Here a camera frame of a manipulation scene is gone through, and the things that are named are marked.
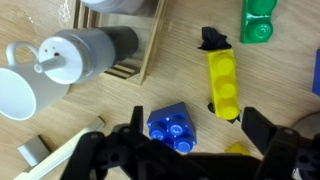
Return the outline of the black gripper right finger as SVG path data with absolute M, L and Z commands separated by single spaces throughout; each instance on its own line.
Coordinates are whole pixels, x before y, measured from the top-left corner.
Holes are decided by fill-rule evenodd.
M 256 108 L 244 109 L 241 128 L 265 159 L 296 159 L 299 134 L 273 124 Z

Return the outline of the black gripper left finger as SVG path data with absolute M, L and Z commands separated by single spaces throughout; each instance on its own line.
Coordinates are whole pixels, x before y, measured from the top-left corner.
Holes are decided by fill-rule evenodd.
M 143 107 L 135 106 L 130 120 L 130 129 L 133 132 L 143 132 Z

